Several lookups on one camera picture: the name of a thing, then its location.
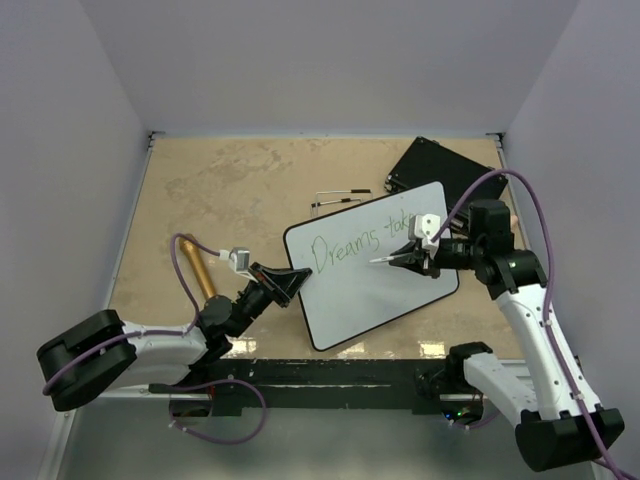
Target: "word dreams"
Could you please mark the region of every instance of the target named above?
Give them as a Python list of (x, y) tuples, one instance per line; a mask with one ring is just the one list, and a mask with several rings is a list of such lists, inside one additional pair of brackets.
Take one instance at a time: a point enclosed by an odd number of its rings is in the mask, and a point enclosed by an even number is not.
[(330, 265), (335, 265), (336, 262), (358, 255), (362, 250), (371, 246), (375, 247), (373, 249), (374, 252), (380, 248), (380, 240), (376, 237), (375, 230), (364, 232), (357, 239), (348, 242), (346, 245), (336, 243), (332, 248), (329, 248), (327, 241), (321, 235), (318, 235), (313, 240), (311, 252), (316, 260), (317, 272), (321, 273), (327, 262)]

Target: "wooden rolling pin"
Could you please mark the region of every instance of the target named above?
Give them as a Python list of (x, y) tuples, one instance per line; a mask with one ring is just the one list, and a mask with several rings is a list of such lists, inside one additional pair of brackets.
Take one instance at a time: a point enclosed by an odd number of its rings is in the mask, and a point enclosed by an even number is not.
[[(186, 236), (192, 240), (196, 240), (196, 237), (190, 233), (187, 233)], [(200, 290), (202, 290), (202, 294), (204, 295), (205, 302), (211, 297), (215, 297), (216, 288), (213, 286), (213, 280), (211, 279), (211, 275), (209, 275), (209, 270), (207, 269), (204, 260), (202, 260), (200, 249), (184, 238), (180, 238), (178, 240), (178, 245), (180, 246), (182, 253), (187, 257), (187, 260), (189, 260), (193, 274), (195, 275), (198, 285), (200, 286)]]

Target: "beige table surface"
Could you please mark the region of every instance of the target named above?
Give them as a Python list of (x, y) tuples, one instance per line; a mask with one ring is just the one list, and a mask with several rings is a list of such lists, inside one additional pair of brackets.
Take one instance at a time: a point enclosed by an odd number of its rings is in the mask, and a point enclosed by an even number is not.
[[(437, 139), (479, 163), (500, 167), (490, 139)], [(144, 179), (118, 272), (111, 308), (146, 325), (180, 325), (193, 310), (175, 277), (169, 239), (193, 233), (210, 248), (246, 246), (252, 261), (288, 265), (282, 234), (309, 218), (315, 192), (371, 188), (385, 194), (386, 174), (411, 138), (160, 138)], [(508, 192), (503, 195), (509, 205)], [(331, 211), (323, 209), (321, 213)], [(522, 245), (520, 232), (517, 243)], [(196, 298), (204, 298), (178, 252)], [(219, 294), (236, 298), (246, 280), (206, 258)], [(471, 272), (454, 294), (325, 352), (315, 351), (298, 299), (272, 304), (228, 356), (257, 358), (440, 358), (452, 345), (482, 340), (504, 359), (522, 358), (505, 318)]]

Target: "white wall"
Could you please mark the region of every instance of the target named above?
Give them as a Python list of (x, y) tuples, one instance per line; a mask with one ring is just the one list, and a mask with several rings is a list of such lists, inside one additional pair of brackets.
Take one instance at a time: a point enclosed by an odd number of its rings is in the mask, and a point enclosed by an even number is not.
[[(506, 136), (508, 164), (546, 207), (562, 325), (627, 430), (612, 451), (640, 472), (640, 2), (582, 0)], [(531, 203), (518, 200), (543, 252)]]
[(577, 0), (81, 0), (145, 125), (504, 131)]
[(0, 478), (33, 478), (36, 349), (102, 307), (144, 130), (76, 0), (0, 2)]

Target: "black case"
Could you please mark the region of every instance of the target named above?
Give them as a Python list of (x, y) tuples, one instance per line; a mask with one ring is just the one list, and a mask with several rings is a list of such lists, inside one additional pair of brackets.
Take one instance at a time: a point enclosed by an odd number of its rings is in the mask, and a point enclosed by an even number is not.
[[(473, 182), (493, 170), (474, 162), (424, 137), (417, 137), (385, 181), (388, 192), (397, 193), (419, 187), (431, 182), (440, 182), (444, 186), (447, 211), (451, 211)], [(498, 199), (507, 178), (498, 175), (480, 185), (471, 194), (467, 204), (478, 199)], [(466, 233), (469, 224), (469, 209), (463, 207), (451, 224), (453, 231)]]

